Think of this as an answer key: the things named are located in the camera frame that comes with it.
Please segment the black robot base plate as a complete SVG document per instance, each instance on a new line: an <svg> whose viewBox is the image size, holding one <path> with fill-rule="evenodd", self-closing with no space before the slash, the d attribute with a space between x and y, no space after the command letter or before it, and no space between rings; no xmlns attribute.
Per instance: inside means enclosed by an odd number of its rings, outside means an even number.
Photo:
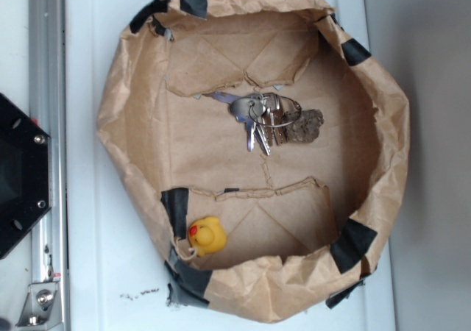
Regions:
<svg viewBox="0 0 471 331"><path fill-rule="evenodd" d="M2 259L49 210L49 135L1 95Z"/></svg>

